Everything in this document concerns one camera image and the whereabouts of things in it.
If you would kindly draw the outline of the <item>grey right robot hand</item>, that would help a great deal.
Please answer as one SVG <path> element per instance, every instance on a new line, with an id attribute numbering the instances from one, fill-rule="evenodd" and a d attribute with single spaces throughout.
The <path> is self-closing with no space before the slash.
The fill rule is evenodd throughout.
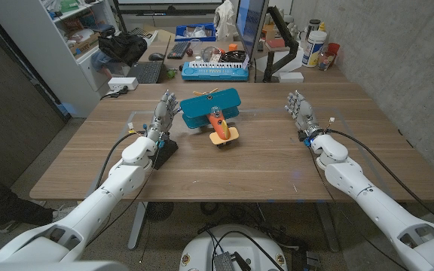
<path id="1" fill-rule="evenodd" d="M 297 90 L 288 94 L 285 109 L 295 121 L 300 142 L 306 140 L 310 142 L 315 137 L 322 135 L 323 128 L 319 125 L 311 104 Z"/>

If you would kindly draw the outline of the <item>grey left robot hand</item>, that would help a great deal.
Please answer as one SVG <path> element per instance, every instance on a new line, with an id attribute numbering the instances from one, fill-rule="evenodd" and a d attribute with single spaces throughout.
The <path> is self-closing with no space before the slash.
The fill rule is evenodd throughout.
<path id="1" fill-rule="evenodd" d="M 154 110 L 154 116 L 147 129 L 146 137 L 157 142 L 168 135 L 173 125 L 173 118 L 180 111 L 181 108 L 178 106 L 175 93 L 169 93 L 167 90 Z"/>

